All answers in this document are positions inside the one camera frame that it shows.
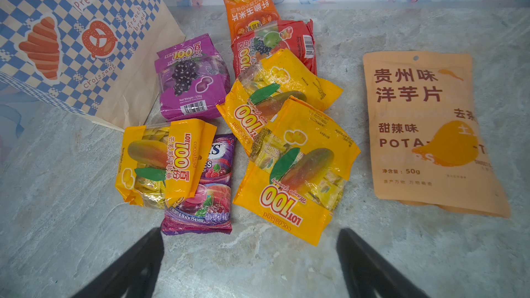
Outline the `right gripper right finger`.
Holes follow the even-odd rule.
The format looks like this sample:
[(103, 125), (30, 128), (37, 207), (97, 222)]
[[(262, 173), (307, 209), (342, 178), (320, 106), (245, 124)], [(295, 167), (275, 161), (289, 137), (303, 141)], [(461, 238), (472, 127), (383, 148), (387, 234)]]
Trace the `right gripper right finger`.
[(339, 232), (336, 249), (350, 297), (427, 296), (350, 228)]

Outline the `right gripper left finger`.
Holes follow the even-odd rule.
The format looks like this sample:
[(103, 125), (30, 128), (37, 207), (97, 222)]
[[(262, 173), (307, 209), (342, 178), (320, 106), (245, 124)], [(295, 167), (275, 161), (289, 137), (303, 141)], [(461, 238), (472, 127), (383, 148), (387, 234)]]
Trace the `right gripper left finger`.
[(163, 257), (161, 228), (155, 227), (74, 296), (152, 297)]

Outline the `purple grape candy bag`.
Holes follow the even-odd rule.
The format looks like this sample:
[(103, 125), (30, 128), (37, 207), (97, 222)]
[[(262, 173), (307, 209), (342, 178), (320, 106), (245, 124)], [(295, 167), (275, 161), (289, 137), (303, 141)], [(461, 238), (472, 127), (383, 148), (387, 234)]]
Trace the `purple grape candy bag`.
[(209, 34), (157, 53), (160, 111), (167, 121), (216, 119), (230, 91), (230, 74)]

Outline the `blue checkered paper bag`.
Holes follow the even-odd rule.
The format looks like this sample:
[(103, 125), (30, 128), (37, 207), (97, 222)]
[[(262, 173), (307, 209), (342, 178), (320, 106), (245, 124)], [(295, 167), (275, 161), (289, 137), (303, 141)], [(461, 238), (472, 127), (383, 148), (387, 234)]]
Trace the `blue checkered paper bag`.
[(1, 82), (124, 130), (160, 94), (157, 53), (184, 38), (163, 0), (1, 0)]

